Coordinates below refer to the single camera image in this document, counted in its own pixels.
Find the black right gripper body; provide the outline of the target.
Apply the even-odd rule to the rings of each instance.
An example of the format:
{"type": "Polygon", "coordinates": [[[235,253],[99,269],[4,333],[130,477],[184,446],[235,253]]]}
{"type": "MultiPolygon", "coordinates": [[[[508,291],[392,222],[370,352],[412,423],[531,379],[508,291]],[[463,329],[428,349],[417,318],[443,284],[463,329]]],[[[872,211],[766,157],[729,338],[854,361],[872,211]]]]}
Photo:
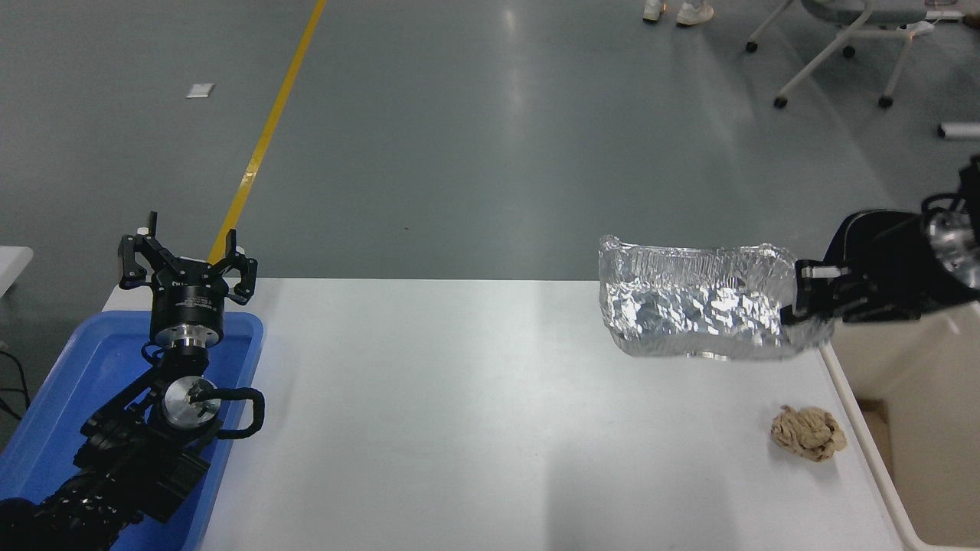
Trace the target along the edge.
{"type": "Polygon", "coordinates": [[[850,275],[831,286],[831,295],[880,297],[869,322],[918,320],[927,312],[924,275],[933,256],[921,234],[921,217],[904,210],[859,210],[837,228],[825,252],[829,264],[850,275]]]}

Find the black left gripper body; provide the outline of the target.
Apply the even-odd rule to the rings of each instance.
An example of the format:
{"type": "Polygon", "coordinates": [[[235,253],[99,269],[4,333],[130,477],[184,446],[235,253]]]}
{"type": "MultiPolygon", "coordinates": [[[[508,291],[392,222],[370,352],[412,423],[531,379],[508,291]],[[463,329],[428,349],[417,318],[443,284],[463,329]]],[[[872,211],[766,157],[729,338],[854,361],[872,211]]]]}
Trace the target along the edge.
{"type": "Polygon", "coordinates": [[[171,271],[151,276],[151,331],[167,331],[182,324],[223,331],[227,283],[215,275],[204,279],[203,273],[186,272],[186,276],[179,280],[171,271]]]}

